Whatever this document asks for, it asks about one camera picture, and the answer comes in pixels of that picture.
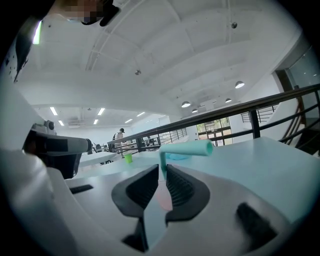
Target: small cup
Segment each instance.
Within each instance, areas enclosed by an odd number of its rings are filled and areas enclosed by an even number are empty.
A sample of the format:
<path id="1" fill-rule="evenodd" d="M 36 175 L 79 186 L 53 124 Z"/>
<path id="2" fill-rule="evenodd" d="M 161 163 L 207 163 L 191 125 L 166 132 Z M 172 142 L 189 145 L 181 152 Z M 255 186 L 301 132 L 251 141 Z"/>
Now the small cup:
<path id="1" fill-rule="evenodd" d="M 132 163 L 132 154 L 125 154 L 124 155 L 124 160 L 128 164 Z"/>

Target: teal straw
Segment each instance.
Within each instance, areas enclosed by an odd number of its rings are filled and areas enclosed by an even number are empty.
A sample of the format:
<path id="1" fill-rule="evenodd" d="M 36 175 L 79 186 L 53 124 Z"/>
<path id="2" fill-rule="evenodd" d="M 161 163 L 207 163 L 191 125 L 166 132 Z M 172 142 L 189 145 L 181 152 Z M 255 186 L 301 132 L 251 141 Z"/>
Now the teal straw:
<path id="1" fill-rule="evenodd" d="M 166 153 L 194 156 L 210 156 L 213 151 L 211 140 L 195 140 L 177 144 L 162 145 L 159 149 L 163 177 L 167 179 Z"/>

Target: desk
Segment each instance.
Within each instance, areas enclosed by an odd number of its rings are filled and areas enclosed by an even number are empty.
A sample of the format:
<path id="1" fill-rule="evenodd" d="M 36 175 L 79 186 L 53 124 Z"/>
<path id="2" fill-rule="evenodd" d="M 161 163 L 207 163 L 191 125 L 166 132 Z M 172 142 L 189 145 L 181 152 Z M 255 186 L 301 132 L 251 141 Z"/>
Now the desk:
<path id="1" fill-rule="evenodd" d="M 99 164 L 102 162 L 106 162 L 114 158 L 117 154 L 110 152 L 99 152 L 94 154 L 87 154 L 81 156 L 79 167 L 91 166 L 95 164 Z"/>
<path id="2" fill-rule="evenodd" d="M 140 152 L 132 160 L 130 164 L 121 159 L 102 165 L 78 173 L 74 179 L 132 172 L 160 164 L 158 152 Z M 167 159 L 167 163 L 238 182 L 291 222 L 309 212 L 320 188 L 320 159 L 267 137 L 214 147 L 211 156 Z"/>

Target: handrail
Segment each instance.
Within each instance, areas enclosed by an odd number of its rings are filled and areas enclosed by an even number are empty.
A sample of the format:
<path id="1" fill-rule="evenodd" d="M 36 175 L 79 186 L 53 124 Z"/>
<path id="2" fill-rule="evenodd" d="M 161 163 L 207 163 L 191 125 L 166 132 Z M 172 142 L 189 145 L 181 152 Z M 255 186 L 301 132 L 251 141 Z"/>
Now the handrail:
<path id="1" fill-rule="evenodd" d="M 212 120 L 226 118 L 229 116 L 238 115 L 244 112 L 254 111 L 257 109 L 261 109 L 264 107 L 268 107 L 271 105 L 276 105 L 280 102 L 288 101 L 299 96 L 303 96 L 306 94 L 310 94 L 320 90 L 320 84 L 311 85 L 308 87 L 303 87 L 300 89 L 295 89 L 287 92 L 278 93 L 275 95 L 255 99 L 252 101 L 248 101 L 245 103 L 241 103 L 234 106 L 225 107 L 222 109 L 218 109 L 216 111 L 211 111 L 208 113 L 200 114 L 197 116 L 193 116 L 191 118 L 187 118 L 184 120 L 180 120 L 177 122 L 169 123 L 167 125 L 163 125 L 154 129 L 146 130 L 143 132 L 136 133 L 134 135 L 130 135 L 128 137 L 116 139 L 109 141 L 108 144 L 115 144 L 124 141 L 134 140 L 136 138 L 147 137 L 162 133 L 171 132 L 172 130 L 179 130 L 185 127 L 190 127 L 194 125 L 198 125 L 201 123 L 206 123 Z"/>

